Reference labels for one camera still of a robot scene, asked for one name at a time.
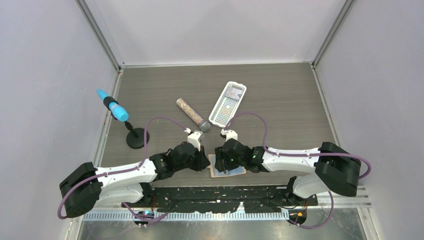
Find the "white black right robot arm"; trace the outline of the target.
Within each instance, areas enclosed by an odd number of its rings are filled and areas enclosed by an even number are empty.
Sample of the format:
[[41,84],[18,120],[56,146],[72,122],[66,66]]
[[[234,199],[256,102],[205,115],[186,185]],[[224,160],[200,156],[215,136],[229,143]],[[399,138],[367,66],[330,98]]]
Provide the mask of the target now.
[[248,147],[236,139],[215,148],[215,169],[219,172],[243,167],[252,173],[294,171],[285,198],[291,205],[323,192],[345,197],[357,195],[361,161],[332,142],[306,150],[282,150],[272,147]]

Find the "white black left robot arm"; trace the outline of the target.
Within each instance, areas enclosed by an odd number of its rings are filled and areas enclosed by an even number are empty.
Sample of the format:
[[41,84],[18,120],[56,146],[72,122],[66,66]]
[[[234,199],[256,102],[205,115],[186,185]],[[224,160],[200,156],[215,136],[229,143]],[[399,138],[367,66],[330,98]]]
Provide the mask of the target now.
[[209,165],[204,147],[187,141],[132,164],[104,168],[85,162],[59,184],[62,201],[57,215],[76,218],[93,208],[120,203],[148,207],[154,199],[151,182],[171,178],[184,169],[202,171]]

